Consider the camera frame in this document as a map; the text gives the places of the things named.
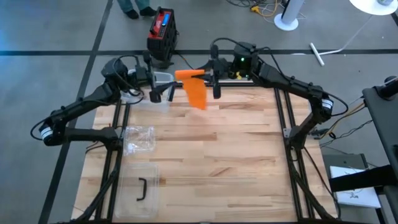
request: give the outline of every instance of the concrete floor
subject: concrete floor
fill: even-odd
[[[29,136],[31,127],[61,105],[74,101],[90,52],[103,18],[107,0],[0,0],[0,220],[2,223],[37,223],[52,178],[60,147],[45,147]],[[234,7],[221,0],[152,0],[152,7],[175,10],[180,32],[180,50],[208,49],[216,37],[254,42],[278,50],[308,50],[313,42],[319,49],[341,47],[368,17],[349,1],[307,0],[293,32],[282,32],[248,9]],[[150,19],[132,21],[114,3],[103,38],[94,50],[143,50]],[[348,49],[398,49],[398,27],[391,16],[376,16]],[[221,49],[231,49],[220,42]],[[18,56],[31,51],[55,51],[55,56]],[[185,55],[194,67],[203,65],[208,56]],[[95,59],[86,87],[89,94],[102,81],[100,70],[111,57]],[[276,55],[283,71],[351,102],[361,90],[379,85],[396,75],[398,55],[363,52],[327,55],[324,67],[313,55]],[[268,55],[263,59],[274,64]],[[173,57],[175,65],[167,71],[186,68],[183,60]],[[336,111],[342,110],[337,105]],[[94,111],[82,116],[77,126],[90,128]],[[366,110],[347,118],[337,129],[343,133],[370,119]],[[334,120],[322,125],[329,126]],[[73,143],[63,170],[50,222],[67,221],[72,212],[84,161],[86,143]],[[375,166],[388,164],[372,124],[355,134],[324,147],[324,154],[364,153]],[[377,223],[375,214],[357,208],[343,209],[345,220]]]

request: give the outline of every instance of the white base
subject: white base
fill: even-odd
[[[278,14],[274,18],[275,26],[284,31],[295,30],[299,26],[299,21],[295,19],[291,24],[285,24],[282,22],[282,14]]]

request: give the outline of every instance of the white stand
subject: white stand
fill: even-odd
[[[366,26],[366,24],[368,24],[368,22],[372,19],[372,17],[373,17],[373,15],[371,15],[371,16],[369,17],[369,19],[367,19],[367,21],[362,25],[362,27],[359,28],[358,31],[356,31],[356,33],[354,34],[354,36],[352,36],[352,37],[347,41],[347,43],[346,43],[342,48],[340,48],[340,49],[338,49],[338,50],[332,50],[332,51],[329,51],[329,52],[318,53],[318,50],[315,48],[314,44],[313,44],[313,43],[310,43],[310,47],[311,47],[313,53],[315,54],[315,56],[317,57],[317,59],[318,59],[319,63],[321,64],[321,66],[324,66],[324,65],[325,65],[325,63],[323,62],[323,60],[322,60],[322,58],[321,58],[321,55],[335,54],[335,53],[338,53],[338,52],[341,52],[342,50],[344,50],[344,49],[354,40],[354,38],[361,32],[361,30],[364,29],[364,27]]]
[[[323,62],[321,55],[328,55],[328,54],[334,54],[334,53],[338,53],[341,52],[342,50],[344,50],[353,40],[354,38],[361,32],[361,30],[363,30],[363,28],[366,26],[366,24],[371,20],[373,15],[377,15],[377,16],[385,16],[385,15],[389,15],[393,12],[395,12],[398,8],[398,1],[397,0],[393,0],[393,2],[388,5],[388,6],[384,6],[382,4],[379,4],[377,2],[377,0],[349,0],[350,3],[355,6],[357,9],[370,14],[371,16],[369,17],[369,19],[367,19],[367,21],[363,24],[363,26],[361,28],[359,28],[358,31],[356,31],[356,33],[354,34],[354,36],[352,36],[352,38],[350,38],[347,43],[340,49],[338,50],[332,50],[329,52],[322,52],[319,53],[318,50],[315,48],[313,43],[310,43],[310,47],[313,51],[313,53],[315,54],[315,56],[317,57],[319,63],[321,64],[321,66],[324,66],[325,63]]]
[[[295,30],[299,26],[297,16],[303,4],[304,0],[290,0],[287,3],[284,13],[275,16],[275,26],[283,31]]]

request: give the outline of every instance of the black metal frame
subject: black metal frame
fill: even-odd
[[[222,87],[257,86],[251,82],[220,82],[220,85]],[[286,121],[285,121],[285,117],[284,117],[284,109],[282,106],[282,101],[280,98],[279,91],[280,90],[278,90],[276,88],[274,89],[281,131],[283,132],[283,129],[286,128]],[[292,104],[290,101],[290,96],[287,92],[284,92],[284,96],[285,96],[287,114],[289,116],[290,125],[295,126],[295,119],[294,119]],[[113,123],[112,123],[112,127],[114,127],[114,128],[118,125],[120,110],[121,110],[121,102],[119,101],[115,108],[115,114],[114,114]],[[122,132],[124,132],[124,130],[127,126],[128,119],[129,119],[129,112],[130,112],[130,106],[126,105],[126,108],[124,110]],[[300,201],[299,192],[298,192],[299,188],[297,187],[298,183],[294,178],[294,172],[297,173],[297,171],[293,170],[293,169],[295,169],[295,167],[293,165],[293,160],[292,160],[292,155],[291,155],[292,149],[287,144],[287,141],[285,141],[286,137],[283,136],[283,138],[284,138],[284,146],[285,146],[285,152],[286,152],[286,158],[287,158],[287,164],[288,164],[288,170],[289,170],[290,184],[291,184],[291,188],[292,188],[292,197],[293,197],[295,212],[296,212],[296,216],[297,216],[297,220],[298,220],[297,222],[284,222],[284,223],[347,223],[347,224],[352,223],[352,224],[354,224],[355,222],[343,222],[343,221],[339,221],[339,220],[316,219],[315,213],[313,211],[313,205],[311,204],[309,198],[306,195],[305,195],[305,203],[307,206],[308,218],[303,217],[303,211],[302,211],[301,201]],[[97,196],[99,196],[99,203],[97,203],[97,206],[95,207],[95,211],[96,211],[95,219],[94,220],[72,220],[69,223],[107,223],[107,224],[112,223],[114,204],[116,201],[116,190],[117,190],[118,179],[119,179],[119,168],[121,166],[122,154],[123,154],[123,150],[119,150],[116,155],[115,167],[114,167],[114,170],[111,173],[111,175],[109,175],[109,168],[110,168],[111,159],[113,157],[113,153],[108,151],[106,154],[103,176],[101,179],[101,190],[97,195]],[[297,155],[297,162],[298,162],[298,168],[299,168],[298,173],[300,174],[304,184],[308,186],[307,174],[305,172],[305,166],[304,166],[301,151],[296,151],[296,155]],[[106,190],[107,190],[104,187],[109,185],[110,179],[113,179],[113,180],[111,181],[112,188],[111,188],[111,195],[109,198],[108,211],[107,211],[106,218],[102,218],[102,216],[103,216],[102,212],[104,209],[103,196],[105,195]]]

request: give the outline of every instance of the orange towel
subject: orange towel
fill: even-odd
[[[204,70],[179,70],[175,71],[175,78],[182,81],[183,89],[188,95],[188,102],[192,107],[206,109],[205,81],[192,78],[194,75],[204,75]]]

